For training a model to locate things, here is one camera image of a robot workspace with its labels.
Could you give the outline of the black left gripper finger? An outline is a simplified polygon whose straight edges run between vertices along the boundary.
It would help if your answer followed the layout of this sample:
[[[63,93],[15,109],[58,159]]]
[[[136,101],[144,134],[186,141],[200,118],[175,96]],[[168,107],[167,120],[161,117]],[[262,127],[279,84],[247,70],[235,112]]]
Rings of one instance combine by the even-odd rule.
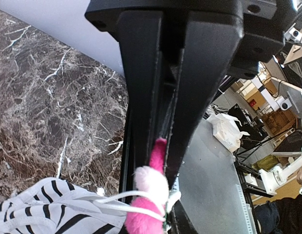
[[[182,203],[178,200],[169,214],[170,234],[198,234]]]

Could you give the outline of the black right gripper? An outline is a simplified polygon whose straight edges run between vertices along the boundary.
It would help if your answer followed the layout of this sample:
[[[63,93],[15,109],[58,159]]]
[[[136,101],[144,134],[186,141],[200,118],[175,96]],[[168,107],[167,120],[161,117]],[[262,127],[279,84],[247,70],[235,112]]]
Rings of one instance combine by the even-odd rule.
[[[119,41],[117,22],[125,11],[162,12],[164,56],[176,65],[185,44],[190,13],[218,17],[232,15],[243,20],[244,37],[227,74],[252,79],[260,62],[268,62],[285,44],[285,32],[297,17],[292,0],[92,0],[85,18],[97,30]]]

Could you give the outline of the pink flower brooch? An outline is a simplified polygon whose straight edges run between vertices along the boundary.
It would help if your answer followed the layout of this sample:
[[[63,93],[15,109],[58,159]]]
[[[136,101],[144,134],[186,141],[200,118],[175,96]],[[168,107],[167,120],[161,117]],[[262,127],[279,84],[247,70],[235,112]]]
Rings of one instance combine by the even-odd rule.
[[[132,207],[152,211],[161,218],[166,215],[166,203],[169,198],[169,185],[164,175],[164,159],[167,140],[158,138],[151,152],[148,166],[135,169],[134,182],[138,191],[148,195],[137,196],[132,202]],[[148,214],[127,213],[125,227],[130,234],[163,234],[163,221]]]

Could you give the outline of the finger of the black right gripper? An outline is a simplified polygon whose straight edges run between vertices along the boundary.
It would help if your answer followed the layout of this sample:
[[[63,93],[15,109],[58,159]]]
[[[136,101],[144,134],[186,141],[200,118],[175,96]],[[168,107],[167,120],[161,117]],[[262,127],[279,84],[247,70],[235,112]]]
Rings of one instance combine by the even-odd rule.
[[[243,35],[242,17],[219,13],[189,14],[165,168],[170,188],[191,137],[215,97]]]
[[[163,13],[130,10],[121,13],[118,36],[129,94],[120,191],[134,188],[133,172],[149,161],[153,148],[162,56]]]

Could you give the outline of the black white striped garment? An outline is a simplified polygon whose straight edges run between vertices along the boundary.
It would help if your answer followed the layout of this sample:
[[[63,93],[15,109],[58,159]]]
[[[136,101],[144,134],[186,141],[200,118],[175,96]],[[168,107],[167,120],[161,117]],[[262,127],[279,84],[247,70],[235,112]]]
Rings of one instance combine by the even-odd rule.
[[[146,192],[104,197],[46,178],[0,202],[0,234],[166,234],[166,217],[180,196],[171,193],[160,207]]]

